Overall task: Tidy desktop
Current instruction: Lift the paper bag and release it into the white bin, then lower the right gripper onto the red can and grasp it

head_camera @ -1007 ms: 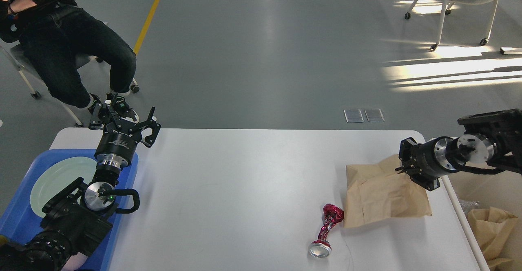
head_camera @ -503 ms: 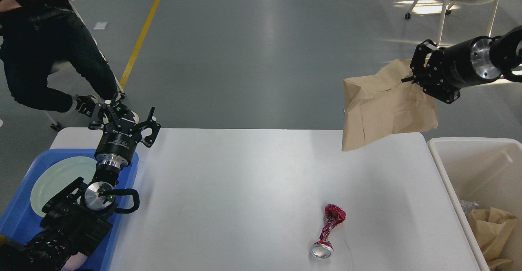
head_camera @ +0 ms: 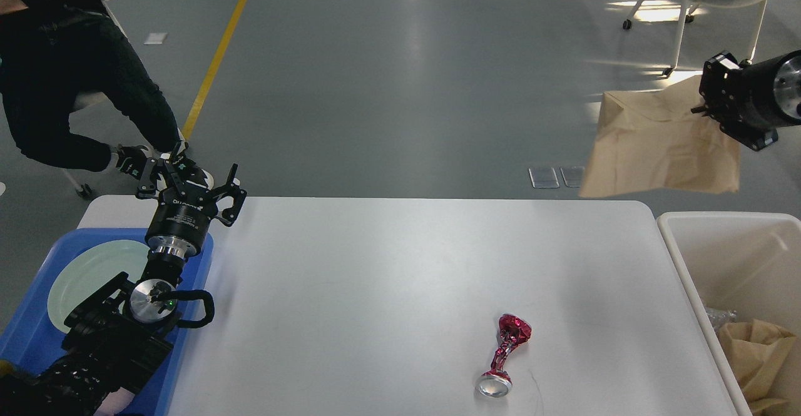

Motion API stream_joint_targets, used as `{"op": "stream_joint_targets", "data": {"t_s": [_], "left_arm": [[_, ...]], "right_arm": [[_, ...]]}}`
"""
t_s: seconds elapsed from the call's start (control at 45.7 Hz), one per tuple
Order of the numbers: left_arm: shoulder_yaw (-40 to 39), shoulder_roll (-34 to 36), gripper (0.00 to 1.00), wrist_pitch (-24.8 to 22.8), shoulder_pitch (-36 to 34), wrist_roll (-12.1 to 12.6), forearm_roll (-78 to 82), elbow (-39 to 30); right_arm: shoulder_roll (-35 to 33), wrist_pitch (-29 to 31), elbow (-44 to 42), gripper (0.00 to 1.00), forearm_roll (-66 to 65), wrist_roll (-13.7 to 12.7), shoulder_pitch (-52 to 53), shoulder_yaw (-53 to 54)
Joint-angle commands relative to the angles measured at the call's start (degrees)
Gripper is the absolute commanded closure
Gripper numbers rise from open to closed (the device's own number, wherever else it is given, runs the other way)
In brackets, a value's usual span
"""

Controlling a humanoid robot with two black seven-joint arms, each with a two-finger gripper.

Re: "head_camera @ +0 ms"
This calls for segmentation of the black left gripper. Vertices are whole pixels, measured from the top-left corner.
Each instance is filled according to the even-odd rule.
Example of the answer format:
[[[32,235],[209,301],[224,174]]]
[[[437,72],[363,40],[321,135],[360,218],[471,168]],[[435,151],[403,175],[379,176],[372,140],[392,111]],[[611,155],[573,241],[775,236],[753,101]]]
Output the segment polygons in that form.
[[[137,160],[136,197],[158,198],[171,187],[188,187],[195,182],[195,162],[188,157],[188,142],[180,141],[173,151],[155,156],[143,149]],[[156,212],[146,231],[145,242],[153,253],[191,258],[202,251],[212,220],[231,227],[237,222],[248,192],[237,178],[233,163],[222,185],[214,187],[200,202],[186,203],[171,197],[157,199]]]

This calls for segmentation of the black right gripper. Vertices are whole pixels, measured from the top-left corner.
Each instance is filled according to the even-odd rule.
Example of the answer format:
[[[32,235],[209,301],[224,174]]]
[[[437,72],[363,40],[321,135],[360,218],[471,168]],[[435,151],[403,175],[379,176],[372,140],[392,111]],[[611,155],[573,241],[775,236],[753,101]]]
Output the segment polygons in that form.
[[[691,113],[715,120],[721,132],[761,151],[778,142],[775,128],[800,125],[800,51],[753,65],[719,52],[704,63],[698,93],[703,105]],[[743,120],[736,114],[742,111]]]

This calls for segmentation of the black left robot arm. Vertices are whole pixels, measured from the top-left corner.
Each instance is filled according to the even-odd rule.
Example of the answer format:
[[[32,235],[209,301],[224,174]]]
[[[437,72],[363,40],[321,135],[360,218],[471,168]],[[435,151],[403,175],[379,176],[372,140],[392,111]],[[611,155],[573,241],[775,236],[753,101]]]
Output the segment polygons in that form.
[[[173,350],[172,330],[212,322],[212,294],[179,287],[212,220],[231,226],[243,208],[248,193],[237,169],[234,163],[222,185],[204,188],[178,171],[177,151],[146,161],[136,197],[157,206],[140,279],[121,271],[77,305],[64,322],[64,355],[42,373],[4,373],[3,415],[93,415],[112,393],[146,387]]]

